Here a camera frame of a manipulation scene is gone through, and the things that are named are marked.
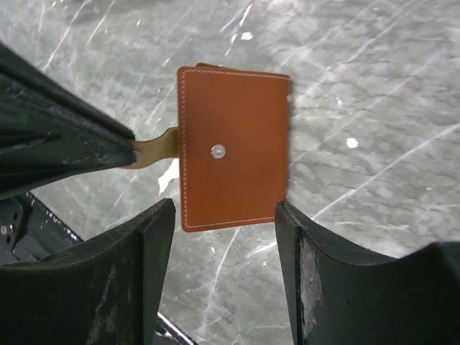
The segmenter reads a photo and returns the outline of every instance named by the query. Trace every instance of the metal snap button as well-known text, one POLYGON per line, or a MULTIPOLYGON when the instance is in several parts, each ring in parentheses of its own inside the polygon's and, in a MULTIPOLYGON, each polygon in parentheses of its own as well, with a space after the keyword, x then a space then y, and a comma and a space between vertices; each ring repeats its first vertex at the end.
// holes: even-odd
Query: metal snap button
POLYGON ((225 146, 223 145, 214 145, 213 148, 211 149, 211 156, 216 158, 217 160, 220 160, 223 156, 225 156, 225 146))

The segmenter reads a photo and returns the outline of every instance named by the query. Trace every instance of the leather wallet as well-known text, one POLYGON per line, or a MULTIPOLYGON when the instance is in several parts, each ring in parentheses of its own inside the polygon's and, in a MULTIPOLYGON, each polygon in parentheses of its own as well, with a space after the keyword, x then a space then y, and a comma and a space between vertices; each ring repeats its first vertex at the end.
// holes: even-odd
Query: leather wallet
POLYGON ((288 184, 290 84, 203 63, 178 70, 183 230, 274 221, 288 184))

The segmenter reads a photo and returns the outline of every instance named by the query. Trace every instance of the white speck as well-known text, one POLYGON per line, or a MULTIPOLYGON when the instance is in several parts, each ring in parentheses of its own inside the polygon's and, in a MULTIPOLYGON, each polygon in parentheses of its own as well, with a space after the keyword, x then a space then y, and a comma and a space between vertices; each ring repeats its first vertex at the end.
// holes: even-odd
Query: white speck
POLYGON ((172 160, 170 167, 166 172, 158 178, 158 184, 160 185, 160 195, 166 190, 167 185, 174 178, 179 178, 179 159, 175 158, 172 160))
POLYGON ((242 41, 250 41, 250 40, 252 40, 253 37, 254 37, 254 35, 250 31, 243 32, 241 34, 241 40, 242 41))
POLYGON ((350 149, 356 149, 359 146, 359 143, 355 138, 348 138, 346 140, 346 146, 350 149))
POLYGON ((244 11, 243 17, 238 23, 239 27, 242 27, 242 25, 244 24, 244 21, 246 20, 246 17, 249 14, 249 11, 251 11, 251 7, 252 7, 252 3, 247 7, 246 11, 244 11))

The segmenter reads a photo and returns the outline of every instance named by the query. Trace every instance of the marble floor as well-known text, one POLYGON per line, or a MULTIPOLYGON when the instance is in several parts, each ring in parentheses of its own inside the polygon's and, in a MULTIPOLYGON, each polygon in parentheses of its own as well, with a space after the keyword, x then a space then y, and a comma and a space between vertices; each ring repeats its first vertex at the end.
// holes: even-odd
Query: marble floor
MULTIPOLYGON (((290 75, 291 203, 395 257, 460 240, 460 2, 0 1, 7 45, 139 139, 177 124, 182 65, 290 75)), ((87 239, 161 198, 180 207, 176 165, 35 193, 87 239)), ((273 224, 178 226, 160 311, 200 344, 289 344, 273 224)))

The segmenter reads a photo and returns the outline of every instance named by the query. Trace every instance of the white stitching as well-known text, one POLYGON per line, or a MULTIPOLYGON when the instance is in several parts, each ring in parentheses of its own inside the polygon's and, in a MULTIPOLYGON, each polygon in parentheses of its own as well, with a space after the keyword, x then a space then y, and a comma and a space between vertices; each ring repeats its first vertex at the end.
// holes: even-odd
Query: white stitching
POLYGON ((240 75, 244 77, 259 77, 259 78, 274 78, 274 79, 282 79, 284 81, 289 81, 290 78, 282 77, 280 75, 263 75, 257 73, 238 73, 238 72, 230 72, 230 71, 220 71, 220 70, 184 70, 181 77, 180 77, 180 117, 182 118, 182 174, 183 178, 181 181, 183 183, 183 211, 184 211, 184 223, 185 226, 188 228, 204 228, 206 226, 214 226, 214 225, 222 225, 222 224, 236 224, 236 223, 243 223, 245 221, 261 221, 267 219, 274 219, 274 217, 268 218, 256 218, 256 219, 245 219, 242 221, 227 221, 223 223, 215 223, 215 224, 205 224, 205 225, 196 225, 196 226, 189 226, 188 225, 188 218, 187 218, 187 146, 185 143, 185 74, 189 72, 194 73, 211 73, 211 74, 222 74, 222 75, 240 75))
POLYGON ((237 224, 237 223, 245 223, 245 222, 247 222, 247 221, 264 221, 264 220, 267 220, 267 219, 275 220, 275 217, 246 219, 246 220, 244 220, 244 221, 225 221, 225 222, 223 222, 223 223, 214 223, 214 224, 205 224, 205 225, 194 225, 194 226, 187 225, 187 224, 185 223, 185 225, 186 225, 188 228, 204 228, 205 226, 222 225, 222 224, 237 224))

